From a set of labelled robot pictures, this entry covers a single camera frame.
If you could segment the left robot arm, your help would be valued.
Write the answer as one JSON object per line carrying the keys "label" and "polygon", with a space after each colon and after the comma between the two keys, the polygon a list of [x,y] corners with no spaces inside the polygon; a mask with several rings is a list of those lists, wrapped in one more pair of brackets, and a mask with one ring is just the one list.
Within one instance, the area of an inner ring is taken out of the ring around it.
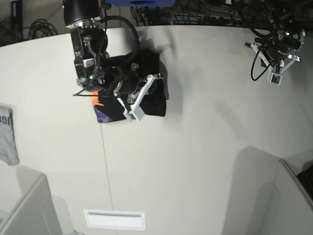
{"label": "left robot arm", "polygon": [[263,34],[245,22],[256,36],[247,46],[254,49],[269,74],[281,76],[293,63],[300,62],[299,51],[307,40],[304,20],[312,17],[298,15],[297,10],[312,8],[311,0],[260,0],[260,10],[266,16],[268,33]]}

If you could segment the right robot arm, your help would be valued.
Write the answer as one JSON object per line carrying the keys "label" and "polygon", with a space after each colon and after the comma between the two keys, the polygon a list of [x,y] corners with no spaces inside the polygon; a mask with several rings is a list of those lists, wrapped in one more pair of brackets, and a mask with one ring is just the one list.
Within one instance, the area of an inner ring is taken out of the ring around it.
{"label": "right robot arm", "polygon": [[[65,0],[64,21],[74,50],[78,96],[89,96],[99,123],[139,121],[145,115],[164,117],[166,96],[160,56],[141,48],[134,25],[124,17],[106,13],[107,0]],[[101,24],[121,21],[134,38],[133,50],[111,57],[109,39]]]}

